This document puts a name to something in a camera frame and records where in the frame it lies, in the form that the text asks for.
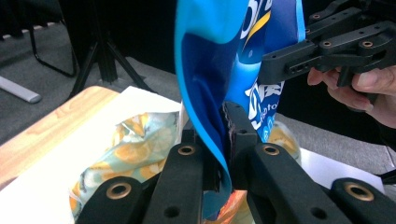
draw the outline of wooden table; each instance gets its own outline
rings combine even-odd
[[[0,189],[39,161],[119,93],[89,87],[0,146]]]

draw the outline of black chair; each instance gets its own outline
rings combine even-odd
[[[58,0],[23,0],[23,1],[26,7],[27,19],[30,23],[28,26],[28,30],[29,30],[29,35],[32,43],[32,50],[33,50],[33,54],[35,55],[35,58],[38,60],[39,63],[47,66],[48,68],[58,73],[61,73],[67,77],[74,77],[77,74],[78,64],[73,48],[71,48],[73,71],[71,73],[68,73],[58,67],[55,67],[52,64],[43,61],[39,57],[37,52],[37,47],[35,45],[35,28],[34,28],[35,24],[40,25],[42,27],[47,27],[48,26],[47,22],[53,21],[53,22],[60,22],[63,25],[65,25],[63,14],[59,6]]]

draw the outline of gray floor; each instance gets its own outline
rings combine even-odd
[[[70,45],[64,27],[54,24],[35,33],[42,58],[71,71]],[[128,58],[128,61],[152,89],[160,95],[180,101],[175,75],[131,58]],[[122,91],[126,86],[134,85],[120,67],[118,75],[120,82],[103,85],[115,91]],[[33,57],[28,34],[22,39],[10,37],[0,42],[0,76],[36,91],[43,97],[41,102],[31,105],[0,90],[0,145],[61,105],[67,99],[76,80],[64,77],[39,64]],[[95,64],[87,86],[102,85],[99,79],[99,71]],[[277,115],[276,118],[291,129],[303,148],[373,174],[382,174],[394,169],[396,155],[384,146],[359,142],[282,115]],[[388,188],[388,192],[396,199],[393,188]]]

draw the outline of finger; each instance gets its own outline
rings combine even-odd
[[[310,86],[316,86],[323,81],[323,73],[315,68],[311,68],[308,73],[307,83]]]
[[[323,74],[323,82],[326,83],[330,89],[336,90],[338,89],[337,81],[339,77],[340,74],[336,70],[331,70]]]
[[[371,111],[374,108],[367,97],[352,90],[350,87],[342,87],[336,90],[328,88],[328,92],[336,101],[349,107],[364,111]]]
[[[396,66],[356,75],[353,77],[352,86],[357,91],[396,96]]]

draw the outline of black tripod leg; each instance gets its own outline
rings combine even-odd
[[[70,93],[69,99],[77,95],[84,89],[85,82],[87,81],[88,74],[91,72],[93,62],[98,52],[98,43],[95,42],[91,45],[90,51],[88,52],[87,58],[85,59],[84,65],[78,73],[76,83]]]
[[[111,41],[107,42],[108,48],[110,52],[114,55],[114,58],[120,63],[120,65],[125,69],[126,73],[131,77],[131,79],[136,83],[137,87],[146,90],[155,92],[152,90],[140,77],[136,71],[132,68],[132,66],[128,63],[128,61],[121,55],[121,53],[117,50],[117,47],[111,43]]]

